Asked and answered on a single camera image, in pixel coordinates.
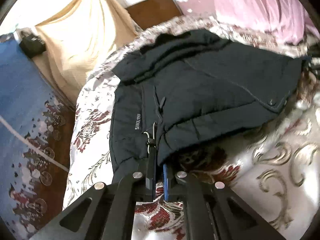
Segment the black padded jacket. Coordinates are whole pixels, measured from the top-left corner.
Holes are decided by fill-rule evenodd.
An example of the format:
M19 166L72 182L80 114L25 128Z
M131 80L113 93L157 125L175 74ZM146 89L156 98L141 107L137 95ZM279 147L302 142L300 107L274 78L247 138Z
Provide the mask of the black padded jacket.
M205 29L162 34L127 54L112 70L120 80L110 128L113 181L146 158L147 133L156 137L162 164L191 146L275 119L305 60Z

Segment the floral satin bedspread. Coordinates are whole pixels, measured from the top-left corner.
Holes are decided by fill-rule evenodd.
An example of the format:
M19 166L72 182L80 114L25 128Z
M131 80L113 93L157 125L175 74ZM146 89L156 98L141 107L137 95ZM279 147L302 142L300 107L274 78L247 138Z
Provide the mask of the floral satin bedspread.
M78 96L63 207L95 183L112 181L108 143L119 83L114 66L161 34L202 28L290 57L305 56L319 42L307 32L296 46L282 44L271 34L222 24L213 16L180 16L140 32L95 66ZM296 98L278 119L211 145L207 152L188 153L181 168L206 183L230 186L286 239L319 239L319 80L304 73Z

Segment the small black bag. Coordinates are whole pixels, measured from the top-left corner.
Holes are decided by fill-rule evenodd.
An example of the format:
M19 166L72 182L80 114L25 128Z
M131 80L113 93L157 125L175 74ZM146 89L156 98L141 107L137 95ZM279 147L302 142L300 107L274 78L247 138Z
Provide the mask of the small black bag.
M21 39L20 48L25 55L29 58L33 58L37 55L41 55L46 51L46 45L44 41L36 35L30 34Z

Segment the beige draped cloth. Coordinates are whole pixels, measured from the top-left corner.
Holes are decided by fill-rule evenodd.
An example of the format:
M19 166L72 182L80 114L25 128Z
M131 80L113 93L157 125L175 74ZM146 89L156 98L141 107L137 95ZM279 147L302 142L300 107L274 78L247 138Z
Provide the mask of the beige draped cloth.
M35 29L46 45L49 79L71 103L93 68L138 35L117 0L72 0Z

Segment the brown wooden headboard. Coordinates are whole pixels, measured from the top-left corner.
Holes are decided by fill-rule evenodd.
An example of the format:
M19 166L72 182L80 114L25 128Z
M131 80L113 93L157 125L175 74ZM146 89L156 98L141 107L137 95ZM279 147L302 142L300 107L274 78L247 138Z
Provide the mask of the brown wooden headboard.
M183 15L175 0L144 0L127 7L127 11L143 30Z

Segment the pink satin curtain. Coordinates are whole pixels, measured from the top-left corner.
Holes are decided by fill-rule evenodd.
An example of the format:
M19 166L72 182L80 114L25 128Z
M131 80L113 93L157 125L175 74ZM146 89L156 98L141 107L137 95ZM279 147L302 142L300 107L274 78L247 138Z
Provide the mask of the pink satin curtain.
M277 42L299 44L319 31L299 0L214 0L216 19L242 29L272 34Z

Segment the blue patterned wall hanging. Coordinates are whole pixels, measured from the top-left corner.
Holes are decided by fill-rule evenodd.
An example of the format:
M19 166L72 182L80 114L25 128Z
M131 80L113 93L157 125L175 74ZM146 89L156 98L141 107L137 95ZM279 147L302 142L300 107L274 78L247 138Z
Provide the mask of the blue patterned wall hanging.
M62 210L74 111L12 34L1 36L1 239L29 239Z

